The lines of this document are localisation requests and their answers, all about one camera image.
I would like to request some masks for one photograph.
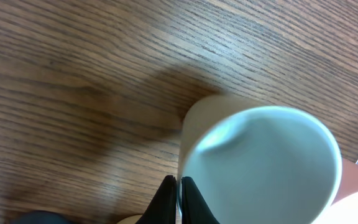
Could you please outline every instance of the tabletop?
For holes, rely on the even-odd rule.
[[[305,110],[356,161],[358,0],[0,0],[0,223],[142,213],[215,93]]]

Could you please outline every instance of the cup rim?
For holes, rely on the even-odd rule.
[[[200,142],[216,127],[218,127],[220,124],[223,124],[224,122],[226,122],[227,120],[229,120],[230,118],[232,118],[233,116],[238,116],[239,114],[242,113],[257,113],[258,111],[266,111],[266,110],[270,110],[270,111],[286,111],[286,112],[290,112],[290,113],[295,113],[297,115],[303,116],[306,119],[312,121],[314,124],[316,124],[318,126],[318,128],[320,128],[323,133],[327,136],[329,143],[332,145],[333,147],[333,157],[334,157],[334,163],[335,163],[335,172],[336,172],[336,176],[335,176],[335,180],[333,185],[331,186],[331,190],[330,190],[330,194],[329,197],[326,199],[325,205],[322,206],[321,210],[319,211],[318,215],[313,219],[313,222],[315,220],[317,220],[330,206],[331,204],[334,202],[335,196],[339,190],[339,186],[341,183],[341,178],[342,178],[342,157],[341,157],[341,150],[339,148],[339,145],[334,137],[334,135],[332,134],[332,132],[316,117],[314,117],[312,114],[309,114],[303,110],[299,110],[296,108],[292,108],[289,106],[257,106],[257,107],[253,107],[253,108],[248,108],[245,110],[241,110],[238,112],[235,112],[229,116],[226,116],[220,120],[218,120],[215,124],[213,124],[211,127],[209,127],[196,141],[194,144],[192,144],[192,146],[190,147],[189,153],[183,158],[183,165],[182,168],[184,170],[184,167],[186,167],[187,163],[188,163],[188,159],[191,155],[193,155],[193,153],[195,152],[195,149],[197,147],[197,145],[200,144]],[[181,204],[180,204],[180,187],[181,187],[181,176],[178,178],[178,187],[177,187],[177,199],[178,199],[178,211],[181,215]]]

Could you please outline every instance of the white cup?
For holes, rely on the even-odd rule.
[[[333,202],[341,161],[312,115],[218,95],[186,115],[178,180],[193,178],[221,224],[306,224]]]

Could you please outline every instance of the cup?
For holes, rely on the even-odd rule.
[[[341,161],[314,116],[216,95],[185,117],[178,180],[192,177],[222,224],[312,223],[336,196]]]

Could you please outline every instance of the wooden surface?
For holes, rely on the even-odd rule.
[[[355,161],[358,0],[0,0],[0,223],[142,213],[219,92],[310,112]]]

